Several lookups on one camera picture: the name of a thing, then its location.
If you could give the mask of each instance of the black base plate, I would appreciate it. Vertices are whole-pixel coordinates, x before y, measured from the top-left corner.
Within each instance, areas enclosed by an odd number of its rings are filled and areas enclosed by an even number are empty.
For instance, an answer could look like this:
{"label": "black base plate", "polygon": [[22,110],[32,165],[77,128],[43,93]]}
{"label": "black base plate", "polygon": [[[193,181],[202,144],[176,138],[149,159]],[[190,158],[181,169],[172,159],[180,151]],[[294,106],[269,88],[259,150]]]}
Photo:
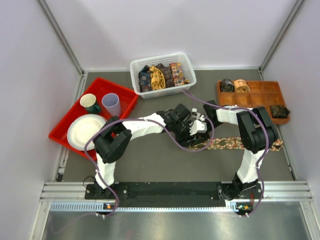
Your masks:
{"label": "black base plate", "polygon": [[[219,197],[221,182],[120,182],[111,187],[119,197],[119,207],[136,208],[203,208],[224,207],[225,200]],[[253,191],[259,198],[258,188]],[[114,200],[109,190],[100,194],[94,184],[86,186],[87,200]]]}

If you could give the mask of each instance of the white plate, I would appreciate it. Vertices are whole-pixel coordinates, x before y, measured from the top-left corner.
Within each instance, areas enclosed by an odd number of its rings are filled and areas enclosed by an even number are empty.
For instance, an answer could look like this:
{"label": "white plate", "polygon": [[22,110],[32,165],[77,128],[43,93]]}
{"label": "white plate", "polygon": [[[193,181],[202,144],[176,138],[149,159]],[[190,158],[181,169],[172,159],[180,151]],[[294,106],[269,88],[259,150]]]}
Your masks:
{"label": "white plate", "polygon": [[[85,145],[89,139],[95,135],[107,121],[99,115],[86,114],[78,117],[71,123],[66,138],[69,144],[74,149],[84,151]],[[91,141],[87,147],[87,150],[95,148],[94,143]]]}

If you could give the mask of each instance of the gray mat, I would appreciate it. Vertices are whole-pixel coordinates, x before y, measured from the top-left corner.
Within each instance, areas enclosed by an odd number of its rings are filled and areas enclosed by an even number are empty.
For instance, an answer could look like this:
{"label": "gray mat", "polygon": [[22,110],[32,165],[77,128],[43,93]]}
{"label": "gray mat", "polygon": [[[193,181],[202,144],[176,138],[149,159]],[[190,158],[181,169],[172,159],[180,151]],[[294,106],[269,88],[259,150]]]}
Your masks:
{"label": "gray mat", "polygon": [[[201,70],[195,71],[197,83],[190,88],[195,97],[204,101],[217,100],[217,81],[260,80],[258,70]],[[97,77],[110,80],[132,89],[129,72],[91,72],[86,88]],[[183,103],[192,108],[192,100],[183,93],[143,100],[138,99],[130,117],[148,116],[159,110],[174,108]],[[204,113],[202,103],[196,103],[199,112]],[[238,127],[223,124],[215,130],[215,137],[239,136]],[[152,134],[131,141],[116,163],[116,182],[201,182],[230,181],[241,165],[244,151],[237,149],[204,150],[189,153],[178,148],[166,133]],[[71,152],[66,163],[64,182],[82,182],[88,175],[94,175],[94,167],[84,157]],[[291,181],[292,175],[284,151],[269,152],[261,166],[266,181]]]}

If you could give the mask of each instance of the white plastic basket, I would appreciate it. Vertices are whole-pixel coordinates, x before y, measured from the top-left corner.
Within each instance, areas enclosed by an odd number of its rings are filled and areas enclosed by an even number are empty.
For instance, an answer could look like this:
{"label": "white plastic basket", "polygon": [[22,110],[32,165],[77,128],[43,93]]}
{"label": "white plastic basket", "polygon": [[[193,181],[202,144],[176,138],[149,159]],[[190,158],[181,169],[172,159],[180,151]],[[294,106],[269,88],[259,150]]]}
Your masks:
{"label": "white plastic basket", "polygon": [[[140,92],[139,72],[145,65],[151,67],[152,65],[156,66],[158,64],[163,64],[165,67],[168,67],[169,64],[177,62],[181,63],[183,76],[190,81],[189,84],[185,84],[182,86],[173,86],[148,92]],[[197,82],[196,74],[190,63],[190,60],[188,56],[183,52],[134,60],[130,63],[130,74],[134,92],[140,95],[143,99],[151,99],[170,94],[178,94],[181,93],[183,89],[188,90]]]}

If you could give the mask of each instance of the white cable tie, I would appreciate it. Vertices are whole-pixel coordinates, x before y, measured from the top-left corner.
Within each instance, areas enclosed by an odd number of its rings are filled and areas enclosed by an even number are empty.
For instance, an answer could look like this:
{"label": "white cable tie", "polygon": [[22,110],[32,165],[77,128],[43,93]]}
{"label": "white cable tie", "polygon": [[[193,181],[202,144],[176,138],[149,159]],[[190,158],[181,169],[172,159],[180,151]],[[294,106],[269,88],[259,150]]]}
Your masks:
{"label": "white cable tie", "polygon": [[229,123],[231,123],[231,115],[230,115],[230,111],[231,111],[231,106],[229,107],[229,110],[228,110],[228,116],[229,116]]}

